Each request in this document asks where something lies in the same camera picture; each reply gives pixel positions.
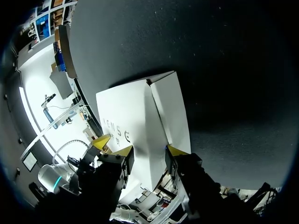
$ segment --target box flap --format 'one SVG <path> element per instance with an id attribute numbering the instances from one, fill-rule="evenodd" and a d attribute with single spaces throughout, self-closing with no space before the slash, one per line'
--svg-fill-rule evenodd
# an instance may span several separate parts
<path id="1" fill-rule="evenodd" d="M 190 154 L 189 128 L 177 73 L 156 81 L 151 89 L 168 143 Z"/>

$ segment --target dark gray carpet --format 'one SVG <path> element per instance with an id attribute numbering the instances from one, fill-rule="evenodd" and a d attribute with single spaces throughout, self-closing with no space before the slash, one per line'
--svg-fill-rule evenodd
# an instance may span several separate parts
<path id="1" fill-rule="evenodd" d="M 282 185 L 297 145 L 298 80 L 284 37 L 259 6 L 79 1 L 70 48 L 97 116 L 97 92 L 175 70 L 192 151 L 211 177 L 243 189 Z"/>

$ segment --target white cable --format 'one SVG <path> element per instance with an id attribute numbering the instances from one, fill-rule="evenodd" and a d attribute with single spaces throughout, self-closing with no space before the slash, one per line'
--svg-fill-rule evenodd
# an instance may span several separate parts
<path id="1" fill-rule="evenodd" d="M 69 144 L 71 144 L 71 143 L 74 143 L 74 142 L 82 143 L 83 145 L 86 146 L 86 148 L 88 148 L 88 145 L 87 145 L 85 142 L 81 141 L 81 140 L 72 140 L 72 141 L 69 141 L 69 142 L 65 143 L 63 146 L 61 146 L 61 147 L 55 152 L 55 154 L 54 154 L 54 156 L 53 156 L 52 163 L 53 163 L 54 166 L 57 166 L 57 164 L 55 164 L 55 157 L 58 155 L 58 153 L 59 153 L 64 147 L 66 147 L 67 145 L 69 145 Z"/>

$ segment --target white cardboard box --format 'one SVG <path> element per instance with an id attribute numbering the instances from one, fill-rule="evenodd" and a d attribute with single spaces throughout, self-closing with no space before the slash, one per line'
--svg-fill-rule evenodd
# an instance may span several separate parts
<path id="1" fill-rule="evenodd" d="M 96 94 L 113 152 L 134 146 L 132 174 L 153 190 L 165 171 L 165 147 L 191 153 L 185 106 L 176 72 L 151 76 Z"/>

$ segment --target cable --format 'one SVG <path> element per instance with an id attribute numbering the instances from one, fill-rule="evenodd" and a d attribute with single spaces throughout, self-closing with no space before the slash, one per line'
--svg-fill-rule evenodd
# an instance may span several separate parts
<path id="1" fill-rule="evenodd" d="M 73 170 L 72 169 L 72 167 L 70 166 L 70 163 L 69 162 L 67 162 L 67 164 L 69 165 L 69 167 L 70 167 L 70 169 L 74 172 L 74 173 L 76 173 L 76 171 L 75 170 Z"/>
<path id="2" fill-rule="evenodd" d="M 119 204 L 118 206 L 122 206 L 122 205 L 125 205 L 125 206 L 127 206 L 129 209 L 134 210 L 134 209 L 132 209 L 128 204 Z"/>
<path id="3" fill-rule="evenodd" d="M 69 107 L 65 107 L 65 108 L 61 108 L 61 107 L 59 107 L 59 106 L 48 106 L 48 108 L 49 107 L 57 107 L 57 108 L 59 108 L 59 109 L 69 109 L 70 108 L 70 106 Z"/>
<path id="4" fill-rule="evenodd" d="M 66 147 L 67 145 L 69 145 L 69 144 L 71 144 L 71 143 L 74 143 L 74 142 L 79 142 L 79 143 L 85 145 L 86 148 L 88 148 L 88 145 L 87 145 L 85 142 L 81 141 L 81 140 L 72 140 L 72 141 L 69 141 L 69 142 L 65 143 L 63 146 L 61 146 L 61 147 L 55 152 L 55 154 L 54 154 L 54 156 L 53 156 L 52 163 L 53 163 L 54 166 L 57 166 L 57 164 L 55 164 L 55 157 L 58 155 L 58 153 L 59 153 L 64 147 Z"/>

